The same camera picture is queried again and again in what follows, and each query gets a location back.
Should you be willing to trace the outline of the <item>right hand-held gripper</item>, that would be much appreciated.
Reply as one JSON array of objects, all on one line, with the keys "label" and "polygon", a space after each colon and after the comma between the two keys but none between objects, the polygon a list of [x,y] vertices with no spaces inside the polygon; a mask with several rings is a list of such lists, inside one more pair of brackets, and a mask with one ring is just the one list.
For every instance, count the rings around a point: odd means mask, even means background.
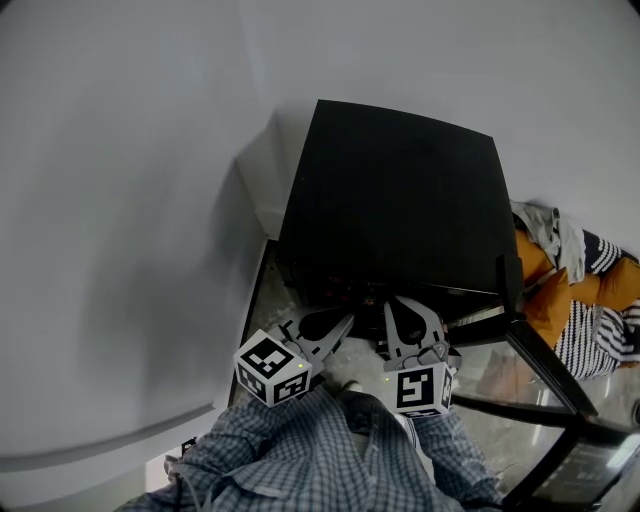
[{"label": "right hand-held gripper", "polygon": [[[453,377],[460,369],[462,356],[450,349],[439,315],[415,302],[414,311],[425,323],[419,347],[429,348],[424,355],[408,358],[409,367],[386,371],[380,376],[381,401],[394,414],[422,418],[449,413]],[[414,312],[397,297],[384,305],[387,341],[390,351],[414,344]]]}]

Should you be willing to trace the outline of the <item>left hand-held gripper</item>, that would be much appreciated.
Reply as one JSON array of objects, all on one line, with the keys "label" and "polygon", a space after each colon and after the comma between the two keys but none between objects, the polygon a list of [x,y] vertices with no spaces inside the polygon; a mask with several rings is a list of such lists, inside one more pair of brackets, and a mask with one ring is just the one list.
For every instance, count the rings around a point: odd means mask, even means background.
[{"label": "left hand-held gripper", "polygon": [[335,307],[256,331],[234,355],[239,384],[269,408],[304,395],[320,382],[324,359],[353,323],[353,313]]}]

